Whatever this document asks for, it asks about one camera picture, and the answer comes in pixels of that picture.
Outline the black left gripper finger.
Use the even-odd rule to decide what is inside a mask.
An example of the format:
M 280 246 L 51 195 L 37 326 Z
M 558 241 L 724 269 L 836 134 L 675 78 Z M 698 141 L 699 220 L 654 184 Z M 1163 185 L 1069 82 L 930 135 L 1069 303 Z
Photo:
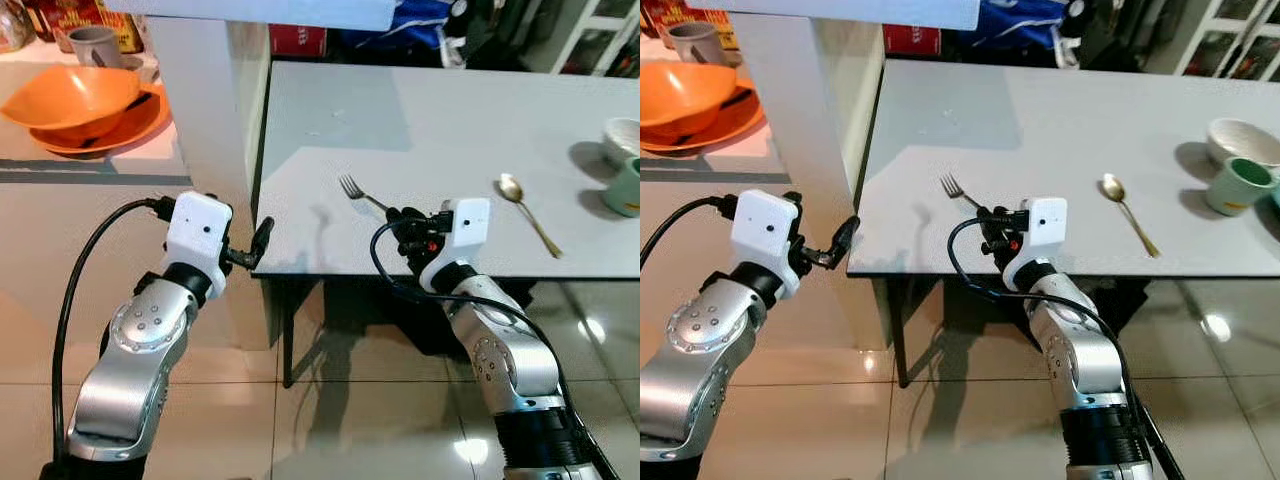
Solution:
M 274 227 L 275 219 L 270 216 L 264 218 L 256 227 L 250 246 L 250 269 L 256 269 L 260 265 L 269 246 Z
M 828 269 L 836 269 L 840 265 L 840 262 L 845 260 L 845 257 L 849 255 L 849 251 L 852 244 L 852 237 L 855 236 L 859 227 L 860 227 L 860 218 L 858 215 L 851 215 L 832 234 L 831 247 L 828 250 Z

